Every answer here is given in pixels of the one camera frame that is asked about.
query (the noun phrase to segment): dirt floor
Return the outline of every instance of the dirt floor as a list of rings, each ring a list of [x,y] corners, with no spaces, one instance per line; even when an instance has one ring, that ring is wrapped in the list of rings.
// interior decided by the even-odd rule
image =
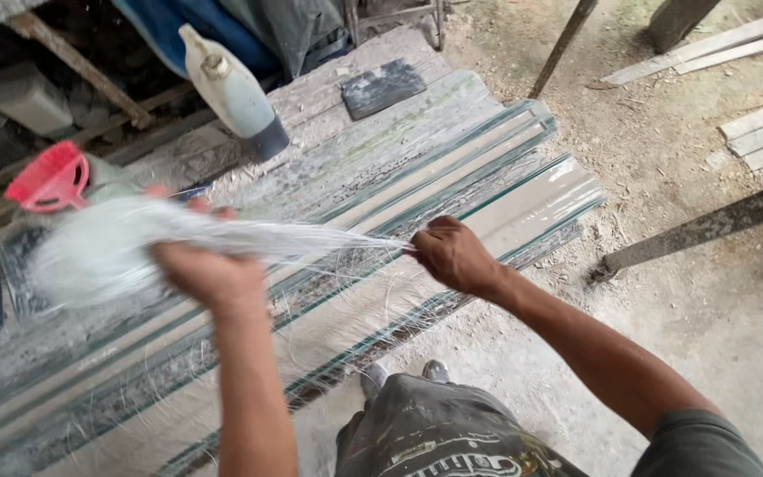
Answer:
[[[715,127],[763,106],[763,55],[627,87],[595,78],[652,55],[640,34],[658,0],[601,0],[541,99],[559,120],[549,152],[570,150],[609,202],[582,239],[525,271],[535,282],[670,363],[709,396],[763,459],[763,226],[588,285],[600,257],[763,189],[763,170],[724,150]],[[444,56],[477,71],[503,103],[524,98],[575,0],[456,4]],[[723,0],[691,34],[705,38],[763,16],[763,2]],[[382,362],[418,374],[430,358],[452,379],[493,392],[524,428],[590,475],[629,475],[646,440],[599,403],[545,342],[477,301]],[[302,475],[333,470],[334,435],[361,407],[356,379],[298,413]]]

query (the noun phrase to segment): sneaker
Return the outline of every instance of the sneaker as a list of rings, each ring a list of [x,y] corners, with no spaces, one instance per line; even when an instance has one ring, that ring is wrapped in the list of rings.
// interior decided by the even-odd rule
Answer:
[[[376,400],[387,381],[387,376],[387,369],[379,363],[370,363],[361,368],[361,390],[364,391],[368,405],[371,406]]]
[[[423,378],[435,383],[449,383],[449,370],[446,365],[433,359],[423,367]]]

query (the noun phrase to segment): white plastic jug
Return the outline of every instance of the white plastic jug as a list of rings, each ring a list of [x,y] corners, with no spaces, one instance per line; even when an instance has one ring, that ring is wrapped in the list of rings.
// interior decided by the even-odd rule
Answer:
[[[226,47],[200,37],[189,24],[178,33],[184,40],[190,81],[226,126],[247,139],[261,160],[287,147],[290,139],[252,72]]]

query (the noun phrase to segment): white fibers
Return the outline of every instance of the white fibers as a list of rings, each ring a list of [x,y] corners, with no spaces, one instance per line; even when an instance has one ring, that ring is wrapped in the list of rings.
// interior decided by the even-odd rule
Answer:
[[[164,276],[148,250],[185,242],[226,255],[256,255],[270,263],[302,263],[342,248],[403,248],[405,242],[332,227],[222,221],[183,205],[131,196],[93,205],[50,234],[34,257],[37,285],[56,304],[97,305],[159,289]]]

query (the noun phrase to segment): plastic container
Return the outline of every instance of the plastic container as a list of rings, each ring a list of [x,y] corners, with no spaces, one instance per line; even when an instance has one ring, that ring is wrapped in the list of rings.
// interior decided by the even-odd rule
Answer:
[[[66,96],[33,63],[0,71],[0,111],[39,136],[55,138],[72,125]]]
[[[236,135],[247,139],[261,160],[290,144],[258,80],[230,51],[199,36],[189,24],[178,29],[185,68],[196,91]]]

